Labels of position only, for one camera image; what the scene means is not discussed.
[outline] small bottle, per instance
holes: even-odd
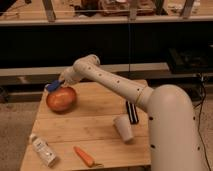
[[[38,153],[43,163],[48,167],[53,166],[58,157],[48,146],[48,144],[34,133],[30,135],[30,141],[33,145],[34,151]]]

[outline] orange carrot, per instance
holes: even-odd
[[[95,165],[95,160],[89,154],[87,154],[85,151],[83,151],[79,147],[75,146],[73,148],[74,148],[75,152],[78,154],[78,156],[84,161],[84,163],[88,167],[93,167]]]

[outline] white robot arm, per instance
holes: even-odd
[[[61,77],[69,84],[83,78],[96,81],[146,111],[152,171],[206,171],[202,160],[195,113],[188,95],[174,85],[155,90],[106,72],[97,56],[75,61]]]

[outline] wire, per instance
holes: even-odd
[[[130,19],[128,20],[128,78],[130,78],[131,71],[131,59],[132,59],[132,35],[131,35],[131,23]]]
[[[203,146],[204,157],[205,157],[205,160],[206,160],[207,167],[208,167],[209,171],[211,171],[211,167],[210,167],[208,156],[207,156],[206,146],[205,146],[205,143],[204,143],[204,140],[202,138],[201,131],[200,131],[201,115],[203,113],[202,112],[202,110],[203,110],[203,104],[204,104],[204,101],[206,99],[206,89],[205,89],[205,86],[204,86],[204,79],[203,79],[202,74],[200,74],[200,86],[201,86],[201,95],[203,97],[202,97],[202,100],[201,100],[201,103],[200,103],[200,110],[199,110],[199,114],[198,114],[198,134],[200,136],[201,143],[202,143],[202,146]]]

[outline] wood grain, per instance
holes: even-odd
[[[74,153],[73,146],[81,147],[104,168],[150,164],[146,113],[137,109],[140,122],[132,125],[135,138],[125,144],[113,124],[117,116],[127,113],[125,99],[94,82],[72,87],[78,95],[77,104],[60,115],[48,109],[44,90],[32,129],[48,142],[60,161],[52,169],[47,168],[29,144],[21,171],[88,169]]]

